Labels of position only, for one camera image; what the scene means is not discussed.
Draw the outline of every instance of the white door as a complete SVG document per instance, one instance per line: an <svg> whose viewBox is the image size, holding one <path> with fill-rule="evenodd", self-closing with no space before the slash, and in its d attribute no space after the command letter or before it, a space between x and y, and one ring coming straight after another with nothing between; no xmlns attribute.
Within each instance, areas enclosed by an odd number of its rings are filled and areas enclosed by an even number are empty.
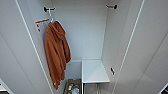
<svg viewBox="0 0 168 94"><path fill-rule="evenodd" d="M145 93L142 93L142 90L148 89L151 85L156 84L150 84L146 87L146 85L142 83L148 83L148 80L145 82L141 80L141 78L145 77L143 74L146 70L149 71L148 75L154 71L153 68L149 70L147 68L150 64L153 64L152 61L154 59L156 59L154 61L158 60L155 58L155 55L167 35L168 0L143 0L142 8L140 9L133 31L134 35L113 94L133 94L133 92L134 94L157 94L158 90L154 90L152 93L146 90ZM161 85L158 85L155 88L161 89L162 87L160 86Z"/></svg>

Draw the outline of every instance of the white wall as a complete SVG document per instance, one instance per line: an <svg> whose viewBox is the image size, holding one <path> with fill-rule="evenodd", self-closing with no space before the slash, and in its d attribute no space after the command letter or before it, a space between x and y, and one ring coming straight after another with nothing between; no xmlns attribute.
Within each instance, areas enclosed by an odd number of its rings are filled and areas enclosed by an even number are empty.
<svg viewBox="0 0 168 94"><path fill-rule="evenodd" d="M72 60L101 59L108 0L54 0Z"/></svg>
<svg viewBox="0 0 168 94"><path fill-rule="evenodd" d="M44 12L44 7L52 8L53 0L26 0L32 15L33 21L51 19L48 12Z"/></svg>

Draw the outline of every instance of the white shelf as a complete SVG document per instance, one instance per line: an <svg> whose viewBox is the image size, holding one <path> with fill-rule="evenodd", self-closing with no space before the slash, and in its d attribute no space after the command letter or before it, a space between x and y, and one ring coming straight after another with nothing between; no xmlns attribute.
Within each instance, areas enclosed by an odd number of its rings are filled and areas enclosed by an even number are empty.
<svg viewBox="0 0 168 94"><path fill-rule="evenodd" d="M82 60L82 83L110 82L101 60Z"/></svg>

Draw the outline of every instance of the orange towel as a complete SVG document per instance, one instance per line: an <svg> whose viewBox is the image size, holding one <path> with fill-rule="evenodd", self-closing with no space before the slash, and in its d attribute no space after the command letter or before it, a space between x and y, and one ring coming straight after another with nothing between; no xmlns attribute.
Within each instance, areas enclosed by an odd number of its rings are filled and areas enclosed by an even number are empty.
<svg viewBox="0 0 168 94"><path fill-rule="evenodd" d="M66 63L71 59L70 49L65 38L65 31L59 22L49 23L45 34L47 62L54 87L58 89L64 79Z"/></svg>

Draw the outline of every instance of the closet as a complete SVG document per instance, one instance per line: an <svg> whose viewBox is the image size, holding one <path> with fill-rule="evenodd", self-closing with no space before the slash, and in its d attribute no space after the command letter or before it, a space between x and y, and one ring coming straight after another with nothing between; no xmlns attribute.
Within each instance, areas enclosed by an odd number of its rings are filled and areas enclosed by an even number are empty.
<svg viewBox="0 0 168 94"><path fill-rule="evenodd" d="M101 94L158 94L168 83L167 5L167 0L1 0L0 79L14 94L63 94L67 79L82 78L82 60L101 60L110 80L99 84ZM51 15L65 29L71 50L58 90L45 55L51 17L44 7L55 8ZM47 21L37 28L42 20ZM85 94L95 89L86 84Z"/></svg>

